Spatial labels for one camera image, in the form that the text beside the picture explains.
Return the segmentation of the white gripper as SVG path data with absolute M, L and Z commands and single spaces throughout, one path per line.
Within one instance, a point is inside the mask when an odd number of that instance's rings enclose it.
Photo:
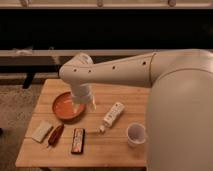
M 71 96 L 74 103 L 87 104 L 91 111 L 96 110 L 96 102 L 93 99 L 93 94 L 88 84 L 72 85 Z

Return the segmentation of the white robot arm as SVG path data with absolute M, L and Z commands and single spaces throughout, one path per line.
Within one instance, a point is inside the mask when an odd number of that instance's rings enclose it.
M 157 51 L 95 64 L 85 53 L 59 70 L 77 104 L 92 83 L 150 90 L 145 123 L 147 171 L 213 171 L 213 53 Z

